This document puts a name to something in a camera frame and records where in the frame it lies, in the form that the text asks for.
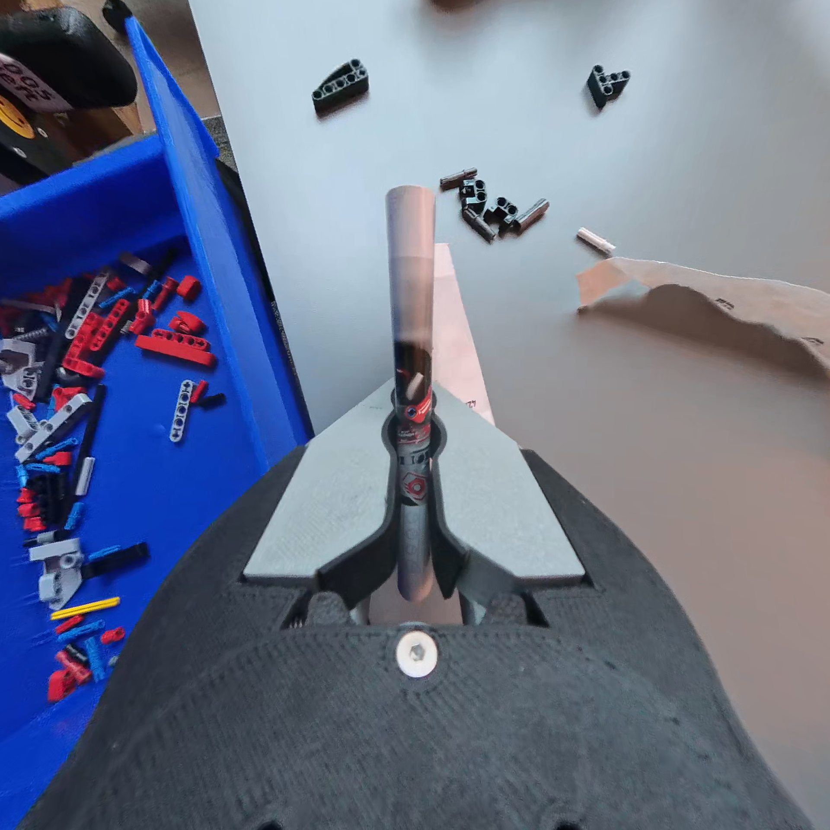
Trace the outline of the pile of loose lego parts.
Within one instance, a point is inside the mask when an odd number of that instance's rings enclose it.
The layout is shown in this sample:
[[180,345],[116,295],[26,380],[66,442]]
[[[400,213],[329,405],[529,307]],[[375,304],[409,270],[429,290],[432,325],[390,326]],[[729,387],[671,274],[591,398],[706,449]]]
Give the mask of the pile of loose lego parts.
[[223,359],[195,275],[131,254],[2,307],[2,368],[22,371],[2,410],[2,715],[17,673],[27,703],[54,706],[102,682],[124,640],[135,584],[172,554],[207,497],[213,450],[188,446],[193,410]]

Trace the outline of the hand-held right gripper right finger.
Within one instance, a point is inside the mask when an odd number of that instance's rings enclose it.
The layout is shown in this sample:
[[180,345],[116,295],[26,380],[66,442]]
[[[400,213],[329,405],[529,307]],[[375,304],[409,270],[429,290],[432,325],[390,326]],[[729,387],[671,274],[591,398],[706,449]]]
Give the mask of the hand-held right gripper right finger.
[[431,562],[462,623],[503,594],[573,587],[587,576],[520,446],[441,385],[432,415]]

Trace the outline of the black triangular lego piece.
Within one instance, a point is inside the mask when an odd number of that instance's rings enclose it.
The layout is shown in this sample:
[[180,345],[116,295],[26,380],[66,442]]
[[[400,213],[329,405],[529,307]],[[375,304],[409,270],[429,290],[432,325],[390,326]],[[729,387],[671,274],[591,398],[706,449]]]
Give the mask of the black triangular lego piece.
[[586,81],[586,88],[596,111],[602,111],[608,103],[618,99],[630,78],[631,72],[628,70],[610,71],[603,65],[593,65]]

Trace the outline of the cluster of small lego connectors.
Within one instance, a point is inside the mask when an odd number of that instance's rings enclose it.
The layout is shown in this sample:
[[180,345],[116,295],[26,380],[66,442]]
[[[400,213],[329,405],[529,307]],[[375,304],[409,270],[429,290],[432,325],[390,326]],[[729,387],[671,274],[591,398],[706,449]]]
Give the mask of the cluster of small lego connectors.
[[457,194],[462,222],[488,244],[497,237],[524,235],[545,218],[550,209],[550,201],[546,198],[524,209],[519,209],[515,202],[504,196],[490,199],[488,186],[479,176],[477,167],[442,176],[438,187],[441,192]]

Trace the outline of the printed sheet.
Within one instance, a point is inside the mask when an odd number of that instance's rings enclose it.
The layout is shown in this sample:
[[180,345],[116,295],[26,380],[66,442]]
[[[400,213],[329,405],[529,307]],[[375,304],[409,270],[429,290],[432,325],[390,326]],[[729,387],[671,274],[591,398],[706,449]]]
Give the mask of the printed sheet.
[[410,603],[431,590],[432,352],[435,197],[403,185],[386,196],[393,403],[400,507],[398,587]]

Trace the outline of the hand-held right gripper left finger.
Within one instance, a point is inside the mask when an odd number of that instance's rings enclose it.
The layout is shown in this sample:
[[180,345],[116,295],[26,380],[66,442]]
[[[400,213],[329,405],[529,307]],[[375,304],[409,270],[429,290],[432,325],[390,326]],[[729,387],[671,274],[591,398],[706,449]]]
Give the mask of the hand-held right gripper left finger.
[[306,444],[246,582],[337,594],[356,607],[386,581],[399,527],[393,415],[388,380]]

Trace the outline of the black curved lego beam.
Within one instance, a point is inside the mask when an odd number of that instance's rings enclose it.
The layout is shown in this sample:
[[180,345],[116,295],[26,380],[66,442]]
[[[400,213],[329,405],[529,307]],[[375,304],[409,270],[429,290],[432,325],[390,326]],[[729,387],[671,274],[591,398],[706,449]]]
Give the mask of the black curved lego beam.
[[351,105],[353,101],[367,96],[368,91],[368,70],[359,58],[353,58],[330,73],[313,90],[312,103],[316,116],[323,118]]

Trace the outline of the blue plastic bin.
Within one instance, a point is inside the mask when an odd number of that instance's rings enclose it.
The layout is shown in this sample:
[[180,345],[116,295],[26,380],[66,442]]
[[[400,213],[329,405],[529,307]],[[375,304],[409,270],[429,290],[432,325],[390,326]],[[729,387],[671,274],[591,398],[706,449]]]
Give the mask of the blue plastic bin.
[[2,197],[2,296],[90,283],[105,268],[136,293],[164,283],[123,254],[156,266],[176,252],[168,277],[201,285],[192,303],[172,294],[148,330],[190,310],[213,366],[141,349],[123,332],[129,317],[102,361],[96,462],[70,537],[84,555],[149,554],[86,578],[67,607],[119,597],[85,625],[129,632],[188,546],[309,432],[218,148],[140,24],[126,29],[156,132]]

